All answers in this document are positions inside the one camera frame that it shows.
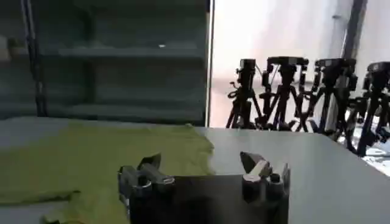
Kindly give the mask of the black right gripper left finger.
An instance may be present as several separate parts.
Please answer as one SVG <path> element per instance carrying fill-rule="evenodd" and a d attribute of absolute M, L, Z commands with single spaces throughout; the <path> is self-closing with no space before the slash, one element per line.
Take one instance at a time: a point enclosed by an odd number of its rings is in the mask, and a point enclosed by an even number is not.
<path fill-rule="evenodd" d="M 119 200 L 127 210 L 135 200 L 149 198 L 153 193 L 169 194 L 176 185 L 172 175 L 160 171 L 161 153 L 144 157 L 136 166 L 121 166 L 118 170 Z"/>

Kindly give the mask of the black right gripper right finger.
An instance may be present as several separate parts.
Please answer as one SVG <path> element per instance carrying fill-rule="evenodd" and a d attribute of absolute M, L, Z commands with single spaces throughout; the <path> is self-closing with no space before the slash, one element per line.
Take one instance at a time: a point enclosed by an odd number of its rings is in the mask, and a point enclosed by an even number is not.
<path fill-rule="evenodd" d="M 280 203 L 289 197 L 290 166 L 271 162 L 256 153 L 240 152 L 245 174 L 241 178 L 242 193 L 248 203 Z"/>

